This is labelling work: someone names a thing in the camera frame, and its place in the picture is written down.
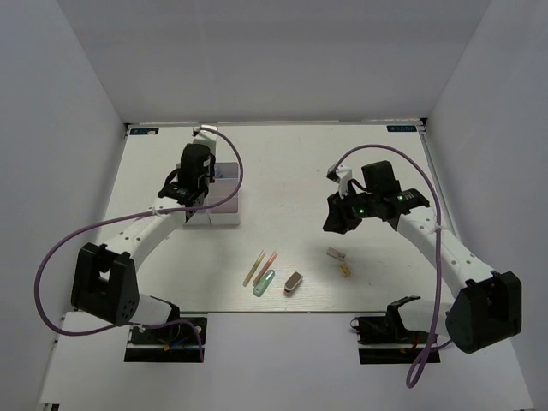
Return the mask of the brown white stamp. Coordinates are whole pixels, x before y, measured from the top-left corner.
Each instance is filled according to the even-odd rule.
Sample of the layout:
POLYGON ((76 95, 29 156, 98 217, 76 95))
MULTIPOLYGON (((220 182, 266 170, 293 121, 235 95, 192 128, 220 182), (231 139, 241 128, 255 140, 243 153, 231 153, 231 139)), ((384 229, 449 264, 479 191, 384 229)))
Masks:
POLYGON ((295 271, 285 282, 283 292, 286 295, 291 295, 299 287, 303 280, 303 276, 295 271))

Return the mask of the green correction tape dispenser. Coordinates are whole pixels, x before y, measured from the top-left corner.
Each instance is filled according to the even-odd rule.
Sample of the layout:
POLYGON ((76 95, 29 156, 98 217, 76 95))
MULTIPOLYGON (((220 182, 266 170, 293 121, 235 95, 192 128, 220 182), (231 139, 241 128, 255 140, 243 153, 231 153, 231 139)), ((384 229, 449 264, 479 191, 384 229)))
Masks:
POLYGON ((268 270, 259 282, 253 287, 253 294, 257 297, 261 297, 267 290, 272 280, 274 279, 276 272, 274 270, 268 270))

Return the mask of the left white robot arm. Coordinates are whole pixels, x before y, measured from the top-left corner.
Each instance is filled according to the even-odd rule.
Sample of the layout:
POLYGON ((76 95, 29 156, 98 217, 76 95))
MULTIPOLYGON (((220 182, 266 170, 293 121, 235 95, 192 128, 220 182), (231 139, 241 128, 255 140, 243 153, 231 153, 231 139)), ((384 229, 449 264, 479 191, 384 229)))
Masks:
POLYGON ((82 247, 70 298, 73 307, 116 326, 151 325, 164 342, 179 336, 178 308, 142 294, 137 272, 172 231, 202 209, 214 181, 215 162, 214 145, 195 138, 184 147, 180 165, 168 174, 149 215, 100 245, 82 247))

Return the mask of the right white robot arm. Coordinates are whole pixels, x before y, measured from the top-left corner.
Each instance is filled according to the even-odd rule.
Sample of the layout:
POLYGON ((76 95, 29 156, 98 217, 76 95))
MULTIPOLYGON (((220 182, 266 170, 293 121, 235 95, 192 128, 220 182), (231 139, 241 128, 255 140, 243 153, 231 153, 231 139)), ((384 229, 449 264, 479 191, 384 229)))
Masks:
POLYGON ((416 332, 436 333, 472 354, 521 332, 522 286, 511 271, 499 273, 478 259, 436 220, 429 201, 417 189, 403 190, 388 161, 362 167, 359 184, 349 167, 331 166, 327 177, 338 188, 330 195, 323 230, 344 235, 365 218, 378 218, 413 244, 438 268, 453 297, 451 303, 419 296, 390 303, 385 321, 365 344, 407 341, 416 332))

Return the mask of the white dirty eraser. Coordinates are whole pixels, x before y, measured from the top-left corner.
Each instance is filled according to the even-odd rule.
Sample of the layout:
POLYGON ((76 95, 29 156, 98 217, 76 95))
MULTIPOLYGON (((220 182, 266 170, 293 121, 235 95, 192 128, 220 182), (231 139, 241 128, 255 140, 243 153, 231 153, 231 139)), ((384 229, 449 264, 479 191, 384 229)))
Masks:
POLYGON ((333 248, 333 247, 329 247, 326 251, 326 254, 330 257, 332 257, 333 259, 337 259, 339 261, 344 261, 346 259, 346 254, 333 248))

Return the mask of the right white compartment organizer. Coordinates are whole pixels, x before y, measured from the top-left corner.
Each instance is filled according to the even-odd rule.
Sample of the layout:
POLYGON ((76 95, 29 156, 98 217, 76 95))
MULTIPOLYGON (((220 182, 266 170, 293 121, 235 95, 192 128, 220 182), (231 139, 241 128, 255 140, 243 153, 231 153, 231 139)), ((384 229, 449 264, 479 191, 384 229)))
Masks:
MULTIPOLYGON (((223 179, 217 179, 210 185, 210 192, 207 197, 209 204, 227 198, 236 188, 240 177, 240 169, 237 162, 219 162, 215 165, 216 170, 224 173, 223 179)), ((235 194, 230 200, 217 207, 208 210, 211 218, 211 224, 216 226, 236 226, 241 222, 240 206, 238 194, 235 194)))

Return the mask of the white compartment organizer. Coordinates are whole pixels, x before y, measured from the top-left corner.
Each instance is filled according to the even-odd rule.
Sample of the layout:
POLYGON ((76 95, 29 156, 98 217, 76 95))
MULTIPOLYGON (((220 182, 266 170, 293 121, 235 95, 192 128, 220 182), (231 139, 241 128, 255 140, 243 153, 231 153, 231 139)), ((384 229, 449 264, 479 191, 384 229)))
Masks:
MULTIPOLYGON (((240 177, 240 169, 237 162, 219 162, 215 165, 216 170, 224 173, 223 179, 217 179, 210 185, 210 192, 207 197, 209 204, 227 198, 236 188, 240 177)), ((235 194, 230 200, 217 207, 208 210, 211 218, 211 224, 216 226, 236 226, 241 222, 240 206, 238 194, 235 194)))
POLYGON ((184 226, 210 226, 211 218, 209 211, 200 209, 198 211, 185 211, 182 222, 184 226))

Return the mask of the small yellow eraser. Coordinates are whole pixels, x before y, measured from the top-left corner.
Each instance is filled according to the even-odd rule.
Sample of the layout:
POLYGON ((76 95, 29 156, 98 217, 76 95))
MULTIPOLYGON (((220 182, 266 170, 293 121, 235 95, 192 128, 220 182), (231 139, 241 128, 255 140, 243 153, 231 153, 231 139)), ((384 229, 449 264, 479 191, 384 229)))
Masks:
POLYGON ((346 264, 340 265, 339 270, 343 277, 349 277, 351 275, 351 270, 346 264))

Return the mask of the left white compartment organizer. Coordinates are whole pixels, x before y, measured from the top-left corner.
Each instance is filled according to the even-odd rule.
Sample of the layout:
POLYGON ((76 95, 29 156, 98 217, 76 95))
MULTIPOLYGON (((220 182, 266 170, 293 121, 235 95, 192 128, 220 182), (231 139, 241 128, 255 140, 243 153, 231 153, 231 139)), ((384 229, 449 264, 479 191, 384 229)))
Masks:
POLYGON ((182 222, 184 226, 210 226, 211 218, 209 211, 200 209, 198 211, 185 211, 182 222))

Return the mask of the left blue table label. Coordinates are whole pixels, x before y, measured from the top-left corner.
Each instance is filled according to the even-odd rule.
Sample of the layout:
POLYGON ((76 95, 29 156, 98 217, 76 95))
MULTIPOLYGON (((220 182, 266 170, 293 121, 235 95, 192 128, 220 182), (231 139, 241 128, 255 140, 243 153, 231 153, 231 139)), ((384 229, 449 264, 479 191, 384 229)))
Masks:
POLYGON ((129 135, 155 135, 158 134, 159 128, 130 128, 129 135))

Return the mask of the blue table label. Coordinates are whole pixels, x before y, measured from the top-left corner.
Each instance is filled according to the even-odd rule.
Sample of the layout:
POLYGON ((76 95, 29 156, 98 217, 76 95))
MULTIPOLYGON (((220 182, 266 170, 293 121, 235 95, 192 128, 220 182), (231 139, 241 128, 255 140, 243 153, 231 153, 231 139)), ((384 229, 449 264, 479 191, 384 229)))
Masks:
POLYGON ((158 134, 159 128, 130 128, 129 135, 155 135, 158 134))
POLYGON ((415 125, 410 124, 391 124, 386 126, 389 133, 416 133, 415 125))

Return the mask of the orange highlighter pen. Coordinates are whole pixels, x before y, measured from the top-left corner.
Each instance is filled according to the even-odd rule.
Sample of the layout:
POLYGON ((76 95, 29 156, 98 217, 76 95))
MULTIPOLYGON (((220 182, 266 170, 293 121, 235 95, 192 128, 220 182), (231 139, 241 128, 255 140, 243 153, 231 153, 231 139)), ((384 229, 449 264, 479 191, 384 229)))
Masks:
POLYGON ((272 263, 275 261, 277 256, 278 256, 278 253, 274 252, 270 256, 270 258, 265 262, 264 266, 261 268, 261 270, 260 270, 259 274, 257 275, 257 277, 253 280, 253 286, 256 286, 260 282, 260 280, 262 279, 264 274, 266 274, 266 272, 270 269, 272 263))

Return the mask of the yellow highlighter pen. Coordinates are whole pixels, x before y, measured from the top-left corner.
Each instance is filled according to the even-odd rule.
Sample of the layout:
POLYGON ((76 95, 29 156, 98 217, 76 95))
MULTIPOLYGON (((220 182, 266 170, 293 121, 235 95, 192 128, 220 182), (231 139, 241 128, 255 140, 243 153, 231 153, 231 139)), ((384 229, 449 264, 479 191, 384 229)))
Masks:
POLYGON ((249 284, 250 280, 252 279, 254 273, 257 271, 257 269, 258 269, 259 265, 261 264, 264 257, 265 257, 265 251, 263 250, 259 254, 258 258, 254 261, 251 269, 249 270, 249 273, 244 278, 243 283, 242 283, 243 287, 247 287, 247 285, 249 284))

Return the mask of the right blue table label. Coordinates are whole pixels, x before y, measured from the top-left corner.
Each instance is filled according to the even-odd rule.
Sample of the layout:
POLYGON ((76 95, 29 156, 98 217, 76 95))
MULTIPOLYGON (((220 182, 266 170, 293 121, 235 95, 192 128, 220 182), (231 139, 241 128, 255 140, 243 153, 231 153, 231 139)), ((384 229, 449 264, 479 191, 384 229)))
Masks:
POLYGON ((389 133, 416 133, 415 125, 410 124, 391 124, 386 126, 389 133))

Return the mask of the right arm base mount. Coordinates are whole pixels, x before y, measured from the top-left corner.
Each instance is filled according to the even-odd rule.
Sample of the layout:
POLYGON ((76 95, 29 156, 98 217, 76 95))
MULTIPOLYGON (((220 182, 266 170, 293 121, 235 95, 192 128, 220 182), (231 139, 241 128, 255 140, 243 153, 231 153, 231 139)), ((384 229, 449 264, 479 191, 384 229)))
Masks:
POLYGON ((384 315, 354 317, 361 365, 411 365, 426 346, 427 331, 409 331, 390 325, 384 315))

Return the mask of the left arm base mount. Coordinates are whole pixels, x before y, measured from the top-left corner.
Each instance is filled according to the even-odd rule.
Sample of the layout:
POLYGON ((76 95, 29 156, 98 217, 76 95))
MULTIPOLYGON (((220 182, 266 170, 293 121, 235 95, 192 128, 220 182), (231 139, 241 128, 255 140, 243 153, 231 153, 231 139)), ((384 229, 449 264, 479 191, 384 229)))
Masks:
POLYGON ((127 363, 201 363, 198 339, 189 325, 128 333, 124 361, 127 363))

